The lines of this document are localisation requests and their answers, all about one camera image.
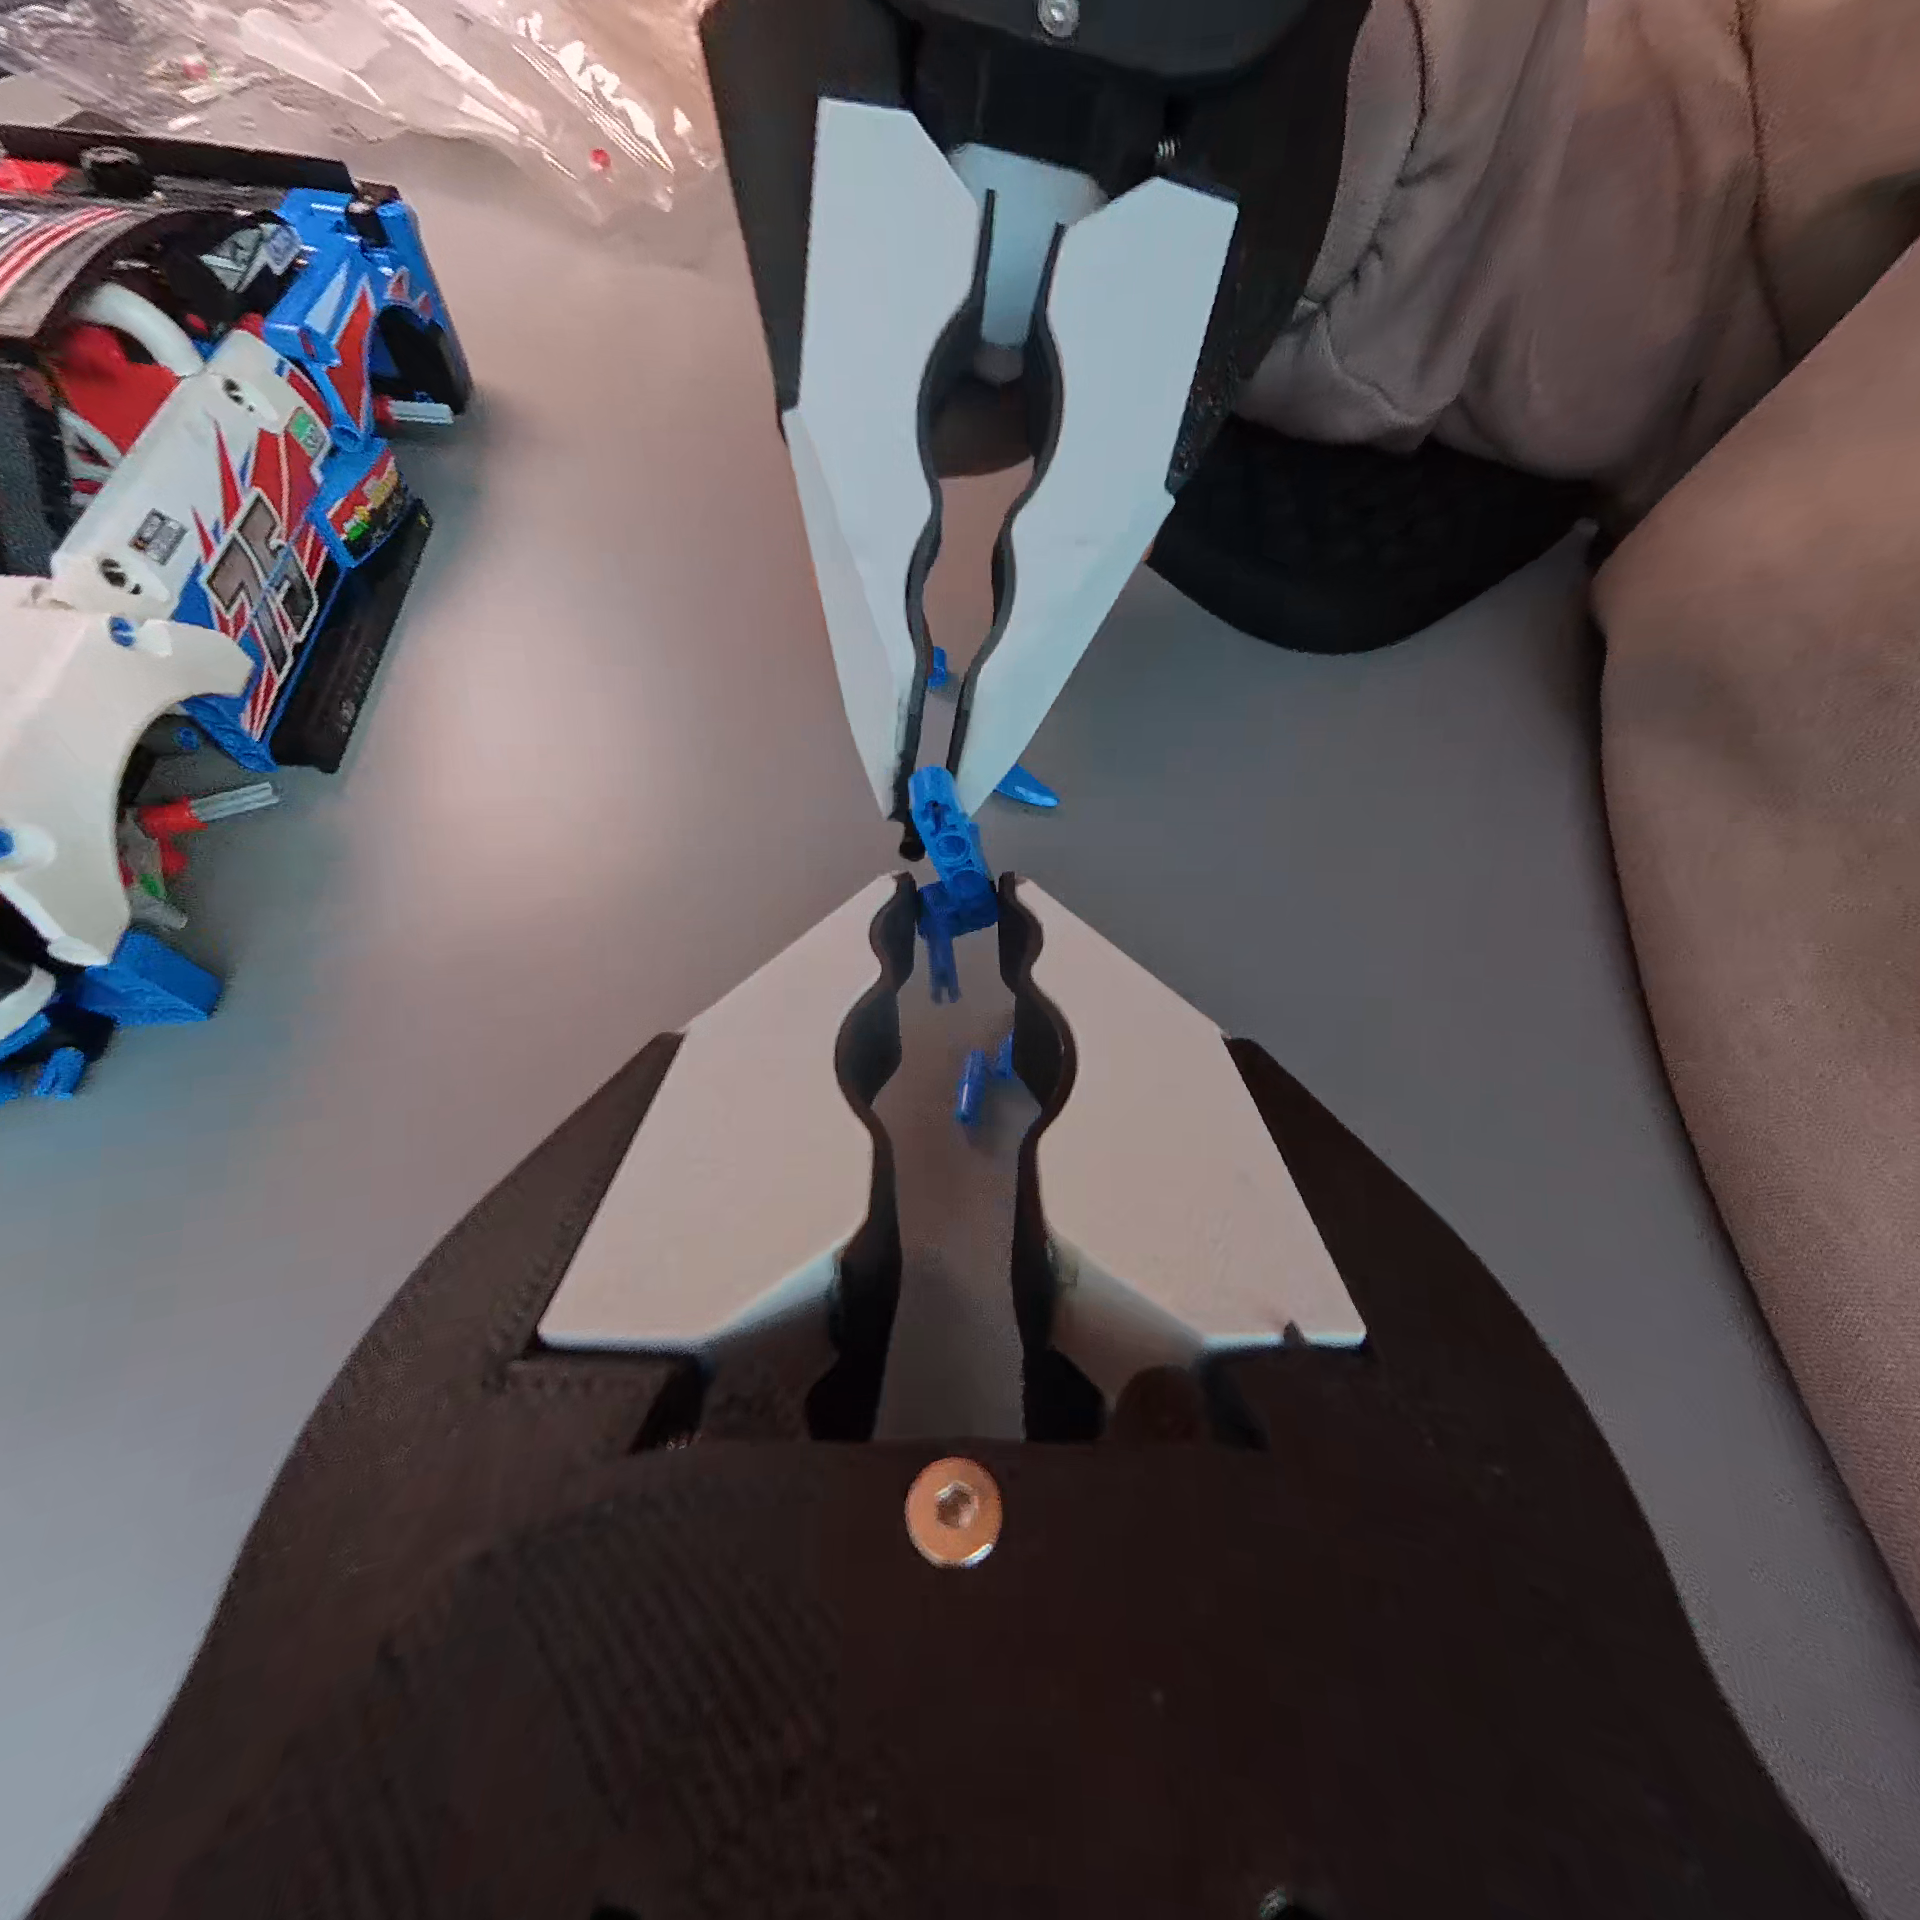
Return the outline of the grey desk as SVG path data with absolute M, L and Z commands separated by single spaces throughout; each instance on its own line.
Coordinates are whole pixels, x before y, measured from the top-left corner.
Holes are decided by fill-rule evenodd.
M 325 1389 L 653 1036 L 897 860 L 720 209 L 417 204 L 477 375 L 344 771 L 195 855 L 218 1015 L 5 1108 L 5 1916 L 139 1758 Z M 1256 1040 L 1488 1264 L 1633 1478 L 1749 1739 L 1916 1916 L 1916 1644 L 1719 1226 L 1642 1010 L 1575 547 L 1357 661 L 1147 572 L 987 843 Z

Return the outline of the person's right forearm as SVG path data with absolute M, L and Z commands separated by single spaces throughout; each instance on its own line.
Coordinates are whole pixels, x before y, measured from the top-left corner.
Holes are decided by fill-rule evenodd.
M 1386 2 L 1236 415 L 1633 513 L 1916 245 L 1915 2 Z

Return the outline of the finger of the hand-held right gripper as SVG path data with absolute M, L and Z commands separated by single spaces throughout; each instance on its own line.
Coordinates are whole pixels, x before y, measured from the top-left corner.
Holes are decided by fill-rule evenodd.
M 981 344 L 995 237 L 997 194 L 976 197 L 908 108 L 820 102 L 781 428 L 847 725 L 908 858 L 945 541 L 934 416 Z
M 1232 198 L 972 143 L 950 167 L 993 212 L 983 348 L 1037 401 L 1029 487 L 997 542 L 995 626 L 949 751 L 976 813 L 1022 758 L 1174 505 L 1173 466 L 1236 238 Z

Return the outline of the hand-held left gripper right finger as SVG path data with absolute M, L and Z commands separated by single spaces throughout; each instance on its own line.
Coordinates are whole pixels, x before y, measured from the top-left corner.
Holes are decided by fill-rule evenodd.
M 1037 1106 L 1010 1286 L 1022 1439 L 1085 1445 L 1173 1375 L 1368 1331 L 1228 1034 L 1032 879 L 998 887 L 1002 1061 Z

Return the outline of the pile of clear plastic bags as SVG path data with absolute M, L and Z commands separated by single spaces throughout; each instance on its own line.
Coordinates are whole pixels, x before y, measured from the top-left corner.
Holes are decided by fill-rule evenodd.
M 599 228 L 669 216 L 723 150 L 681 2 L 7 2 L 5 68 L 132 133 L 323 154 L 489 149 Z

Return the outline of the toy brick race car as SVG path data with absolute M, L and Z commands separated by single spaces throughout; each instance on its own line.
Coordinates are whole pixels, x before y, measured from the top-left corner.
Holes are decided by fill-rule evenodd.
M 337 773 L 472 399 L 402 193 L 331 157 L 5 124 L 5 1103 L 223 983 L 182 845 Z

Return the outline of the blue perforated brick beam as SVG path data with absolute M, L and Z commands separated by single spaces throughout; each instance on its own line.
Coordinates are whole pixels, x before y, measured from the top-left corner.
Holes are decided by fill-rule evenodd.
M 918 887 L 918 929 L 928 948 L 950 948 L 998 923 L 998 884 L 975 819 L 945 766 L 908 780 L 910 824 L 932 881 Z

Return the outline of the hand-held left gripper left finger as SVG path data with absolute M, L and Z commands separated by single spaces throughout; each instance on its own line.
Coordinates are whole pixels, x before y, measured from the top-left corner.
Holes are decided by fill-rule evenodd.
M 808 1439 L 872 1439 L 903 1278 L 876 1103 L 916 953 L 916 884 L 879 876 L 674 1036 L 542 1351 L 674 1364 L 711 1409 L 756 1375 Z

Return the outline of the person's beige sweatshirt torso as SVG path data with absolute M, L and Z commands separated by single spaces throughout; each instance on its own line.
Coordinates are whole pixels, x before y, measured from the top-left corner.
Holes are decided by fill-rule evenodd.
M 1796 1392 L 1918 1609 L 1918 261 L 1595 584 L 1658 1053 Z

